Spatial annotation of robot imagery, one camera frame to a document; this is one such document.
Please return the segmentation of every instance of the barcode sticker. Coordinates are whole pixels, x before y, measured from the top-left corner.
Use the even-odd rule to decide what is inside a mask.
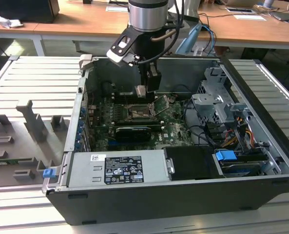
[[[91,161],[105,161],[106,155],[91,155]]]

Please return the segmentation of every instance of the power supply label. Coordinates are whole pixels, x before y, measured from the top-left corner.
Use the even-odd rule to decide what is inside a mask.
[[[144,182],[141,156],[105,158],[104,183]]]

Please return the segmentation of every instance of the black box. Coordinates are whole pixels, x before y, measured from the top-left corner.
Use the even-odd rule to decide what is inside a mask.
[[[0,0],[0,16],[21,22],[52,23],[59,10],[58,0]]]

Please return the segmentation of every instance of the blue plastic tab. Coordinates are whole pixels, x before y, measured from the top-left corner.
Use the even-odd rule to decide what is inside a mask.
[[[45,169],[43,171],[42,177],[44,178],[55,178],[56,177],[56,169]]]
[[[218,153],[216,153],[216,157],[218,161],[237,160],[237,157],[232,150],[220,150]]]

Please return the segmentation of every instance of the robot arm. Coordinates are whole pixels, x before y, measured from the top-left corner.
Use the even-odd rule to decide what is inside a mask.
[[[177,1],[181,2],[181,17]],[[139,97],[159,89],[161,74],[156,61],[175,44],[183,24],[183,16],[185,12],[189,12],[185,6],[193,7],[193,2],[196,1],[199,2],[175,0],[170,12],[175,11],[176,17],[171,19],[168,17],[171,4],[168,0],[129,0],[129,27],[111,46],[107,57],[119,66],[125,63],[130,66],[138,65],[141,87],[136,87],[136,90]],[[165,39],[172,35],[172,42],[165,48]],[[138,92],[139,90],[145,90],[145,93]]]

